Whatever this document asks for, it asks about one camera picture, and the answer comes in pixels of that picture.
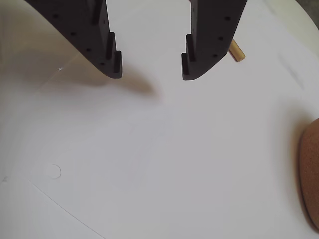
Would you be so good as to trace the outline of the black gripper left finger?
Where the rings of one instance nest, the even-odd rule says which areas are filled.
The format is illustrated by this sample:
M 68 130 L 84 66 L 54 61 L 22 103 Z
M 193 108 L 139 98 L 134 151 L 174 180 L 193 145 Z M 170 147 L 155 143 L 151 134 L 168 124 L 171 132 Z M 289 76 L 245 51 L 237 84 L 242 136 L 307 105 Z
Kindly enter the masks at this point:
M 28 0 L 92 65 L 122 77 L 122 53 L 110 31 L 105 0 Z

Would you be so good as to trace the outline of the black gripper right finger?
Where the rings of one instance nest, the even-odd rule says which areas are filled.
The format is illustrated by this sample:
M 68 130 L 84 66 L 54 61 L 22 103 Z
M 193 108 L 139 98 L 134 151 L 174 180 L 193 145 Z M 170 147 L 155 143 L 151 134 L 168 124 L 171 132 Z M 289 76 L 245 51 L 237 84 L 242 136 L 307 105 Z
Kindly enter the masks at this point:
M 195 80 L 228 52 L 246 0 L 191 0 L 191 34 L 181 55 L 182 78 Z

